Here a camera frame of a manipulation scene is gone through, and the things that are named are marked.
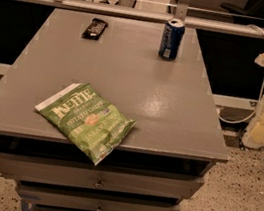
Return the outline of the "blue pepsi can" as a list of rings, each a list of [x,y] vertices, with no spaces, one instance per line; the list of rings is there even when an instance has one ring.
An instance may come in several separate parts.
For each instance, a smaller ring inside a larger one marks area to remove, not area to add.
[[[159,57],[165,61],[175,60],[185,32],[185,24],[178,18],[166,22],[163,30],[162,42],[159,47]]]

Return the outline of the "black candy bar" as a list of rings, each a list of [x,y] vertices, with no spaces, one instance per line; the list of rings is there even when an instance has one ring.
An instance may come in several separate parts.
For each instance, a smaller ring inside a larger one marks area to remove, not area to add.
[[[105,20],[101,20],[99,18],[94,18],[89,24],[88,28],[86,28],[81,35],[82,38],[99,40],[102,36],[102,33],[106,30],[109,24],[105,22]]]

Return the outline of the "green jalapeno chip bag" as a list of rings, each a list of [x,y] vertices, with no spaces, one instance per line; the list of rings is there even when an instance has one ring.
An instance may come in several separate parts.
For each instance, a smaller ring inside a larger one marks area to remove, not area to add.
[[[135,126],[89,84],[73,83],[35,109],[98,165]]]

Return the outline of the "grey drawer cabinet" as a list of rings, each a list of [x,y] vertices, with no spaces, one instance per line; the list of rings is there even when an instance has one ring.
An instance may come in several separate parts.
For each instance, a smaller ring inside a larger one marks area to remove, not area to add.
[[[55,10],[0,81],[0,173],[32,211],[177,211],[228,155],[195,31],[173,61],[158,55],[162,26],[113,17],[99,40],[92,16]],[[93,163],[37,112],[64,88],[84,90],[57,109],[94,138],[118,115],[135,126]]]

